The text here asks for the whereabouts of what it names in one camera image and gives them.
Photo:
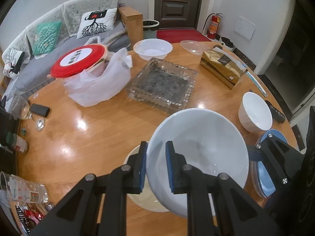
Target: green pillow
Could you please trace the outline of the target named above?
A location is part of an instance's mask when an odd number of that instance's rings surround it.
[[[59,36],[61,21],[39,24],[36,30],[37,40],[33,55],[47,54],[53,51]]]

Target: gold box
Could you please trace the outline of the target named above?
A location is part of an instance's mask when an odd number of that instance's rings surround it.
[[[241,77],[247,71],[240,61],[219,48],[205,50],[200,65],[213,73],[230,89],[233,89],[241,81]]]

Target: door panel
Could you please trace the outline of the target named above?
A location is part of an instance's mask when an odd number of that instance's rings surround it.
[[[161,28],[196,28],[200,0],[155,0],[154,19]]]

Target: fire extinguisher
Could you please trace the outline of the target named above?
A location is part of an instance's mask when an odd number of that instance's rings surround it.
[[[208,21],[208,18],[211,16],[211,21],[210,21],[210,26],[209,26],[209,31],[208,31],[208,38],[210,39],[215,39],[215,36],[216,36],[216,32],[218,30],[218,26],[219,26],[219,23],[220,23],[220,17],[222,17],[221,15],[223,15],[222,13],[212,13],[210,14],[207,19],[206,19],[206,22],[204,23],[204,27],[206,26],[206,23]]]

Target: clear plastic cup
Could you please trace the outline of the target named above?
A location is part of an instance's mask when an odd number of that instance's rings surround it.
[[[0,173],[1,190],[7,192],[10,201],[19,203],[46,203],[48,202],[47,189],[42,184],[29,182],[19,176]]]

